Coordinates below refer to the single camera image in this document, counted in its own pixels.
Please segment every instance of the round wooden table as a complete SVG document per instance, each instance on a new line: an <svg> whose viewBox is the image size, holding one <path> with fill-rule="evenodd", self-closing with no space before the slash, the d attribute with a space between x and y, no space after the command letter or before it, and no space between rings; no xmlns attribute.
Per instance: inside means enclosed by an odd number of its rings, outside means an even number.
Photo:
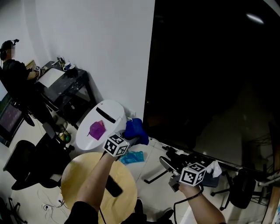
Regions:
<svg viewBox="0 0 280 224"><path fill-rule="evenodd" d="M61 178L61 193L69 209L72 209L80 187L101 156L102 153L97 152L85 153L74 158L66 166ZM134 211L137 189L130 171L120 161L113 163L110 175L122 188L123 192L114 198L105 189L100 208L106 223L119 224ZM104 223L100 212L98 213L98 223Z"/></svg>

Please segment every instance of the white round object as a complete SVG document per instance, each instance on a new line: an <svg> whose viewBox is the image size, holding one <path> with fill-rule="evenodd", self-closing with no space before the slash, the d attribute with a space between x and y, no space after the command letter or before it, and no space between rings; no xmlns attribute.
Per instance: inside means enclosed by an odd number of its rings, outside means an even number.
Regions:
<svg viewBox="0 0 280 224"><path fill-rule="evenodd" d="M96 110L96 108L101 109L107 115L112 117L115 120L115 123L107 120ZM89 129L94 122L98 122L100 120L103 121L106 131L99 140L96 140L94 137L89 135ZM104 100L98 103L83 119L76 134L76 143L82 150L87 151L96 149L95 151L101 151L103 142L107 139L108 135L125 129L126 116L123 107L116 101Z"/></svg>

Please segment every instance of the purple object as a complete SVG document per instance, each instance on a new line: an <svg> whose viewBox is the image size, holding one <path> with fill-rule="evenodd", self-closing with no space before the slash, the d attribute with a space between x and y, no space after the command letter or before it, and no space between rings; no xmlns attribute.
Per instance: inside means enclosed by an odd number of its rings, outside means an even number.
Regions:
<svg viewBox="0 0 280 224"><path fill-rule="evenodd" d="M103 122L94 122L90 128L89 128L89 133L92 137L94 137L96 140L99 140L101 136L104 134L106 131L104 125L102 125Z"/></svg>

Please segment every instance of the white lid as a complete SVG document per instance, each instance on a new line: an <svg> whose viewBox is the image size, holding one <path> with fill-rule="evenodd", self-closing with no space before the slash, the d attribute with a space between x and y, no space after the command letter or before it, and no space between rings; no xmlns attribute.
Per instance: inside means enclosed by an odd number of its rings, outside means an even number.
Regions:
<svg viewBox="0 0 280 224"><path fill-rule="evenodd" d="M99 112L96 111L96 108L101 109L107 115L115 120L115 123L107 120ZM82 123L79 126L79 129L76 134L76 143L77 146L82 150L91 150L102 144L107 136L113 133L122 121L124 116L123 107L116 101L113 100L104 100L97 104L83 119ZM94 122L102 120L105 126L105 133L101 136L99 140L96 140L94 137L89 135L90 126Z"/></svg>

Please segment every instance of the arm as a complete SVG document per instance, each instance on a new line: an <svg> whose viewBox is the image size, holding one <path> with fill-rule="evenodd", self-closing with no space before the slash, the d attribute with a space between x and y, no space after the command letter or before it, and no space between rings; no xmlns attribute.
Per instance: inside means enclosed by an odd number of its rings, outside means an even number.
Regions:
<svg viewBox="0 0 280 224"><path fill-rule="evenodd" d="M101 205L111 166L116 158L106 153L96 164L91 174L81 186L76 201L91 205L97 212Z"/></svg>
<svg viewBox="0 0 280 224"><path fill-rule="evenodd" d="M179 190L184 193L186 198L192 197L200 191L198 187L191 187L186 184L180 184ZM225 223L223 214L203 194L188 200L188 202L198 224Z"/></svg>

